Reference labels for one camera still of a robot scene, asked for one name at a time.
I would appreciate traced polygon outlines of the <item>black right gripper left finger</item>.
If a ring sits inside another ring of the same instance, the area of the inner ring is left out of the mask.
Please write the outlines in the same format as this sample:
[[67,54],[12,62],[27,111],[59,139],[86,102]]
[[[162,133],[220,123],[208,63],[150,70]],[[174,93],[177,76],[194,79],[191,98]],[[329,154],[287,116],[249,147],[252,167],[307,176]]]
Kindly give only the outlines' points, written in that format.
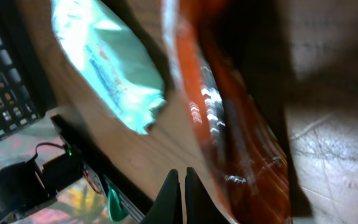
[[160,192],[140,224],[182,224],[181,189],[178,171],[169,171]]

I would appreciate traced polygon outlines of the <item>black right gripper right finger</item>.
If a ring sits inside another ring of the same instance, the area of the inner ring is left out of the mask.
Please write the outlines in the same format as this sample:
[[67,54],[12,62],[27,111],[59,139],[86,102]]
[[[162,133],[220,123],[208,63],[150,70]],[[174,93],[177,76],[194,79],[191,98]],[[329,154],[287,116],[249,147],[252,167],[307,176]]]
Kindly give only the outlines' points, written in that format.
[[229,224],[192,167],[186,168],[185,203],[187,224]]

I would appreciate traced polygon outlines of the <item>red chocolate bar wrapper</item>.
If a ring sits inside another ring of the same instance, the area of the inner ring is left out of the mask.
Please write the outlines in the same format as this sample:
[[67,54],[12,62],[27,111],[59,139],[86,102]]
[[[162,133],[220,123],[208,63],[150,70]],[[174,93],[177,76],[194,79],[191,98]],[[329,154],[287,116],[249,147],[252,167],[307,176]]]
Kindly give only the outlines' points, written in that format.
[[162,1],[163,41],[216,193],[239,223],[291,223],[287,157],[214,33],[228,1]]

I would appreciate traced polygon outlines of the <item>white teal wipes pack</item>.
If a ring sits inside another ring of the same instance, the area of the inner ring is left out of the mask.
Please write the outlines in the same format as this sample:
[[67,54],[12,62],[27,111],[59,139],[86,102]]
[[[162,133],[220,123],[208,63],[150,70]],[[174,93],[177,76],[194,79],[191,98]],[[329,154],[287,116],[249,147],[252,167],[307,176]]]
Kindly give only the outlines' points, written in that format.
[[68,60],[119,121],[146,135],[165,84],[141,41],[100,0],[52,0],[51,9]]

